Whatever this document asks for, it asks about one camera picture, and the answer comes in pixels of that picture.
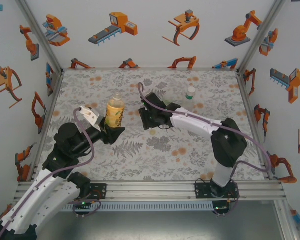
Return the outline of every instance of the white panel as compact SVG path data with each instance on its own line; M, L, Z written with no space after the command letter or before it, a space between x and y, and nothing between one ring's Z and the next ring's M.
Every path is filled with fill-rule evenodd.
M257 52L248 66L248 70L256 69L255 91L250 101L253 107L260 104L271 112L265 147L271 154L277 154L290 162L297 183L283 186L290 205L300 213L300 87L296 92L298 99L290 104L286 88L270 79L271 69L287 76L296 68L300 70L300 2L287 1L269 30L275 28L278 28L278 38L273 50L267 57ZM251 81L246 87L248 90L251 88ZM261 127L259 123L258 128L263 136ZM279 178L288 176L283 165L276 168L275 173Z
M208 120L211 123L222 125L220 120L213 120L213 119L209 119L209 118L200 116L198 114L192 113L192 112L184 109L183 107L178 108L175 111L181 112L181 113L188 113L190 115L194 115L194 116L200 117L202 119ZM180 114L175 114L175 113L170 118L170 120L174 127L180 128L180 129L185 129L194 134L198 134L199 136L204 137L208 141L211 140L213 131L217 131L219 129L218 127L212 126L208 123L205 123L202 120L199 120L199 119L196 119L193 117L180 115Z
M264 20L273 0L41 0L28 1L29 7L41 24L46 15L56 16L68 28L71 39L60 47L51 46L64 68L77 58L93 67L118 68L123 61L132 58L139 67L164 67L172 65L175 59L197 56L194 67L208 67L233 58L240 60L245 56L256 36L257 26L251 24L247 36L251 42L233 47L225 38L233 35L234 29L243 25L246 14L255 10L256 16ZM168 21L184 14L187 10L200 19L200 30L193 41L179 36L180 46L165 40L173 39L176 27ZM117 34L100 46L88 42L93 35L111 25L109 14L122 12L128 20L138 26L138 35ZM188 36L194 27L184 33ZM186 67L188 62L181 63Z
M0 66L10 67L20 77L22 86L15 90L15 95L22 98L11 109L15 100L7 92L0 93L0 214L12 203L18 186L18 172L15 166L15 154L22 153L34 142L39 143L41 135L35 118L31 112L31 103L35 91L39 93L47 110L53 96L48 97L46 85L46 63L48 58L41 46L39 59L31 61L30 52L26 47L26 38L20 33L20 25L29 27L15 1L0 0L3 11L0 11ZM38 43L35 35L29 33L34 44ZM12 77L13 86L17 80ZM44 113L41 106L36 107L37 113ZM31 164L37 154L39 144L31 150L30 157L22 163Z
M80 189L73 182L66 182L61 189L45 201L35 214L31 225L36 225L35 232L39 234L45 225L69 202L76 199Z

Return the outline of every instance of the small bottle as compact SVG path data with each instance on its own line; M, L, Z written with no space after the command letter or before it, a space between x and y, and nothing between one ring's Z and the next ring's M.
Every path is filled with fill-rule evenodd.
M108 101L106 107L105 124L111 128L120 128L124 117L125 103L122 101L121 93L116 92Z
M192 112L195 107L195 101L194 101L195 93L196 93L196 89L193 86L189 86L188 91L185 94L185 98L182 101L182 107L190 112Z

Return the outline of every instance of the floral tablecloth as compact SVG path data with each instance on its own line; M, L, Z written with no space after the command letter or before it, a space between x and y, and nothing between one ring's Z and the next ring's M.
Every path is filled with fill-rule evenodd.
M108 100L121 92L126 103L122 127L126 130L113 145L94 144L94 160L73 172L81 172L93 181L193 181L212 178L217 161L210 140L184 129L144 130L138 109L142 107L138 82L146 92L154 92L164 102L182 103L188 86L196 88L194 113L215 120L232 118L240 130L252 136L247 113L234 71L195 70L68 70L53 111L53 117L40 159L52 151L59 127L74 123L73 111L91 107L105 114ZM89 123L78 116L87 128ZM87 161L89 156L80 158ZM248 142L240 158L256 166L260 161L256 147ZM263 175L239 165L235 180L262 180Z

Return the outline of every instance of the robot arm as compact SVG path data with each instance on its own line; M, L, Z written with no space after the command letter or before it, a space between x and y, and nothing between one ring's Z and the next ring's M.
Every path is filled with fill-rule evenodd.
M105 125L105 118L90 109L81 107L80 112L92 124L86 130L92 143L101 140L104 144L113 144L125 130L124 127L111 128ZM85 152L89 150L90 144L83 132L80 133L74 123L65 123L59 128L54 140L56 143L43 163L43 170L16 206L0 219L1 240L37 239L37 232L61 208L73 199L84 199L91 193L89 178L79 172L71 174L73 168L61 170L78 165L78 158L87 155ZM66 179L63 187L50 197L54 189Z
M236 122L230 118L227 118L225 121L220 121L202 117L187 111L175 103L170 103L166 106L153 92L145 98L162 109L176 112L168 113L160 111L142 100L145 107L141 108L139 113L145 130L160 125L167 125L171 128L176 127L188 130L207 140L211 140L214 157L217 160L218 165L211 180L210 188L215 197L222 197L231 180L233 168L236 165L238 158L244 153L248 144L243 136L205 123L199 119L206 119L209 123L219 124L240 131ZM188 117L188 114L198 117L198 119Z

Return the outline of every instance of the orange robotic arm drawing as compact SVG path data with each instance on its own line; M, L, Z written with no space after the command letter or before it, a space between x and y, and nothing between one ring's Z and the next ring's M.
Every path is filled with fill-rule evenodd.
M249 12L245 16L246 21L244 25L236 27L233 31L233 36L226 38L225 41L234 47L249 42L250 38L247 37L246 33L248 32L251 23L255 24L257 26L257 29L259 29L262 24L262 21L257 18L255 14L256 11L254 10Z
M124 62L120 65L119 69L124 69L124 68L127 67L127 66L128 66L128 68L130 68L130 69L139 69L139 66L138 66L137 64L135 64L134 61L133 61L131 58L129 58L128 60L124 61Z
M181 57L181 58L178 58L178 59L174 60L173 64L171 66L169 66L168 69L176 69L178 63L180 63L180 62L189 62L188 69L192 69L193 66L195 65L196 61L197 61L196 56L194 56L194 57Z
M24 165L22 167L21 163L30 156L31 149L34 147L35 144L36 144L36 142L34 144L32 144L31 146L28 146L27 149L24 150L22 153L16 153L15 156L14 156L15 157L16 169L17 169L18 175L19 175L18 178L17 178L18 182L27 181L31 166Z
M255 115L255 119L256 119L257 123L259 123L259 121L261 120L261 114L264 114L263 122L262 122L262 129L263 129L263 132L264 132L264 142L265 142L266 141L266 135L267 135L267 132L268 132L268 120L269 120L269 117L270 117L271 113L267 109L261 108L260 104L257 104L254 107L254 115Z
M255 91L255 78L256 78L256 69L255 68L252 69L252 71L245 70L245 73L243 75L243 79L244 79L244 82L246 84L250 80L251 75L252 75L252 86L251 86L249 96L251 96L251 94L253 94L254 91Z
M87 64L84 64L83 62L79 61L78 59L76 58L73 58L71 60L71 67L69 67L69 69L76 69L77 68L77 65L85 68L85 69L94 69L94 67L90 67L88 66Z
M280 164L284 164L289 173L289 176L279 178L278 180L280 180L281 182L283 182L285 184L294 184L297 182L297 179L295 178L295 175L292 172L291 165L287 159L285 159L283 157L278 157L276 154L271 155L271 154L269 154L269 152L268 152L268 155L271 160L271 167L272 167L273 172L274 172L274 169L277 168Z
M32 101L32 108L31 108L31 111L32 111L32 114L34 116L34 121L35 121L35 124L38 126L38 134L41 133L42 131L42 127L44 125L44 122L45 122L45 115L43 116L40 116L39 114L36 113L36 103L37 101L39 102L39 104L42 106L43 110L44 110L44 114L47 114L47 109L46 109L46 106L44 105L44 103L42 102L39 94L35 91L34 92L34 99Z
M12 84L12 76L15 76L16 80L18 81L18 84L19 86L17 87L13 87L13 84ZM14 104L12 104L10 108L12 108L14 105L16 105L17 103L21 102L22 98L18 98L14 91L18 88L20 88L22 86L22 83L21 83L21 80L18 76L18 74L13 70L11 69L10 67L5 67L5 68L2 68L0 66L0 87L4 85L4 88L0 90L0 93L2 93L4 90L7 90L11 96L13 97L13 99L16 101Z
M31 53L31 61L39 58L39 44L34 44L29 37L28 33L32 33L30 27L23 27L20 25L20 32L24 35L26 42L26 49Z

